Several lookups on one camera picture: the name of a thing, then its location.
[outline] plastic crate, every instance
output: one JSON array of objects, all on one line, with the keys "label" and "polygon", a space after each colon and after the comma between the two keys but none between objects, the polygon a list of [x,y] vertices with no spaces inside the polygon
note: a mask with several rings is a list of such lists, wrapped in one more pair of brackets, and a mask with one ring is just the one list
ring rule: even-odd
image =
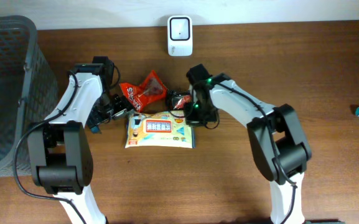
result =
[{"label": "plastic crate", "polygon": [[[0,177],[12,176],[14,147],[31,122],[42,121],[55,108],[57,92],[34,23],[23,16],[0,17]],[[19,175],[30,174],[28,155],[24,142]]]}]

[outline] wall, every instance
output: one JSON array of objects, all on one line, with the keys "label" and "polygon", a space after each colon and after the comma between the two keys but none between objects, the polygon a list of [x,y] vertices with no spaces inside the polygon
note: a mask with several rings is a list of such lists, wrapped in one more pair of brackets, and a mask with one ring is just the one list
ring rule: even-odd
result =
[{"label": "wall", "polygon": [[0,0],[0,16],[20,14],[38,29],[165,26],[186,14],[194,25],[359,19],[359,0]]}]

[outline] wood grain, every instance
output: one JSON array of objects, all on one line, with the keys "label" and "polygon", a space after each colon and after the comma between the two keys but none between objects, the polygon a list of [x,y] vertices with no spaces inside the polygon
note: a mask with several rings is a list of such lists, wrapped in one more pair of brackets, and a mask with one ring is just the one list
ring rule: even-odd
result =
[{"label": "wood grain", "polygon": [[[292,105],[312,147],[302,189],[308,220],[359,223],[359,21],[196,26],[193,55],[170,57],[166,28],[47,30],[39,45],[58,77],[74,63],[107,55],[122,82],[154,69],[168,88],[184,90],[190,67],[203,63],[274,105]],[[161,103],[149,111],[163,110]],[[267,218],[269,184],[254,165],[246,130],[221,111],[218,129],[196,130],[197,147],[124,149],[124,120],[87,132],[91,183],[111,223],[218,223]],[[43,190],[23,177],[26,187]],[[23,195],[0,178],[0,223],[69,223],[57,202]]]}]

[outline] red snack bag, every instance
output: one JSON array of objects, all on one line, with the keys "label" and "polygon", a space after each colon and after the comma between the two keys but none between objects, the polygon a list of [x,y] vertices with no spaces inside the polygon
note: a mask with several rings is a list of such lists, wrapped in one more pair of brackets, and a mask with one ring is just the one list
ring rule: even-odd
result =
[{"label": "red snack bag", "polygon": [[149,103],[164,99],[167,88],[162,84],[156,72],[152,70],[139,86],[129,83],[120,83],[124,96],[132,103],[135,110],[141,112]]}]

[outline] yellow and white package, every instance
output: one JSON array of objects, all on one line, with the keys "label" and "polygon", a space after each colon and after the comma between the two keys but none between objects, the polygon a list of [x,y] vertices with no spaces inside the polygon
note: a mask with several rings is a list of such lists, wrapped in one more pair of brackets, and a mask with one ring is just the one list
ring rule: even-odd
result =
[{"label": "yellow and white package", "polygon": [[[183,116],[183,111],[171,111]],[[168,111],[156,114],[134,113],[128,121],[125,148],[133,146],[172,146],[194,148],[193,128],[185,118],[176,118]]]}]

